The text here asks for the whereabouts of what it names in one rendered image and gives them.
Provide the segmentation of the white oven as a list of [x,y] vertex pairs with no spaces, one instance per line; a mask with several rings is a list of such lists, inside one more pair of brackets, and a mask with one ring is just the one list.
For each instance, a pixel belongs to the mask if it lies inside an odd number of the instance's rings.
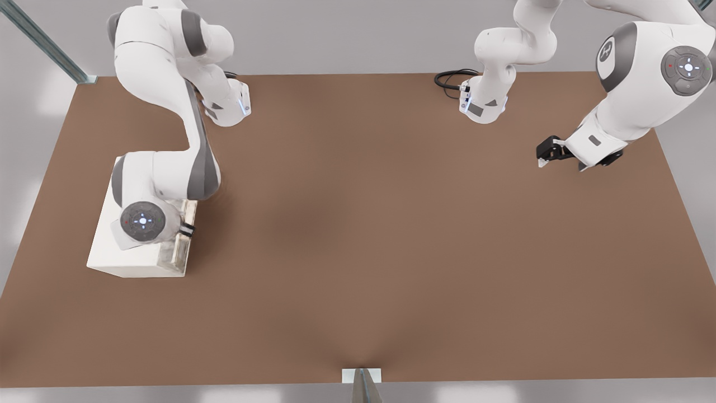
[[187,152],[118,157],[87,267],[121,278],[183,277],[192,238],[180,235],[180,225],[194,225],[204,162]]

